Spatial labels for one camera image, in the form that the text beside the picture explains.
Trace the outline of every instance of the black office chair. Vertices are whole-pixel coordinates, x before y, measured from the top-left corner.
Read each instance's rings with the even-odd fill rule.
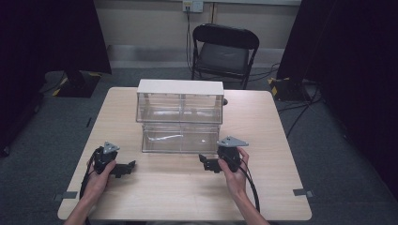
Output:
[[[206,23],[193,30],[192,38],[192,80],[198,71],[201,78],[203,72],[241,79],[240,84],[246,89],[260,43],[257,35],[246,29]],[[203,42],[200,52],[198,42]]]

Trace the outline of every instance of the gray carpet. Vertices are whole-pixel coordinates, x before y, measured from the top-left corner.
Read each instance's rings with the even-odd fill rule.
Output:
[[[255,68],[253,73],[268,70]],[[47,74],[43,90],[60,76],[61,72]],[[0,158],[0,224],[62,224],[54,194],[66,191],[107,91],[113,86],[137,86],[143,78],[189,80],[191,74],[187,68],[116,68],[112,75],[103,75],[91,98],[45,94],[38,113],[10,146],[10,156]],[[240,89],[238,82],[229,82],[225,89]],[[269,87],[261,79],[249,82],[247,89]],[[314,87],[308,91],[313,94]],[[278,109],[300,104],[276,102]],[[281,112],[286,132],[302,109]],[[309,199],[313,218],[279,224],[398,224],[397,202],[340,127],[319,101],[292,129],[288,141],[302,184],[315,195]]]

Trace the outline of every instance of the wall outlet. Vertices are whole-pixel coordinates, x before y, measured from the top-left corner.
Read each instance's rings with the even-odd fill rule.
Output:
[[[203,1],[182,1],[182,11],[203,12]]]

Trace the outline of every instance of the chair seat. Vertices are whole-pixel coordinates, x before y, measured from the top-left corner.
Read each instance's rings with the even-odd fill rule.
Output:
[[[200,51],[197,67],[214,71],[245,74],[249,50],[205,43]]]

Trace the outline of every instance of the forearm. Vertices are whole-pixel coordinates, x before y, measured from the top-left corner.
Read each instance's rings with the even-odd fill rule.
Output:
[[[254,207],[246,193],[237,193],[233,196],[233,199],[237,204],[240,214],[245,218],[248,225],[269,225],[269,223]]]
[[[84,221],[88,217],[88,213],[90,212],[91,207],[93,207],[93,205],[94,204],[91,201],[88,201],[85,198],[81,198],[77,203],[76,207],[70,213],[64,225],[84,224]]]

